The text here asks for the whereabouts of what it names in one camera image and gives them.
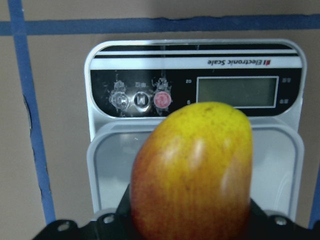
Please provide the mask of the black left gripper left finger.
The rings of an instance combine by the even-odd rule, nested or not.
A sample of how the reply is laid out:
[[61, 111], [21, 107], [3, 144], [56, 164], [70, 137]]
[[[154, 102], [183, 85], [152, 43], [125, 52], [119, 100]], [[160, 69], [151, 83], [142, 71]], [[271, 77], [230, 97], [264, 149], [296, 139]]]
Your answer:
[[35, 240], [139, 240], [131, 218], [128, 186], [115, 212], [107, 212], [79, 227], [70, 219], [60, 219], [44, 227]]

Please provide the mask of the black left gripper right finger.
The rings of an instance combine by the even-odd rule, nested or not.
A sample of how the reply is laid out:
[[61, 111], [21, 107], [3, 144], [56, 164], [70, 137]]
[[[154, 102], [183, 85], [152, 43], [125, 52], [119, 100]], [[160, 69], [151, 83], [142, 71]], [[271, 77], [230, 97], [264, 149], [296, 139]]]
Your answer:
[[280, 214], [266, 214], [258, 204], [250, 200], [247, 240], [319, 240], [320, 222], [311, 229], [304, 228]]

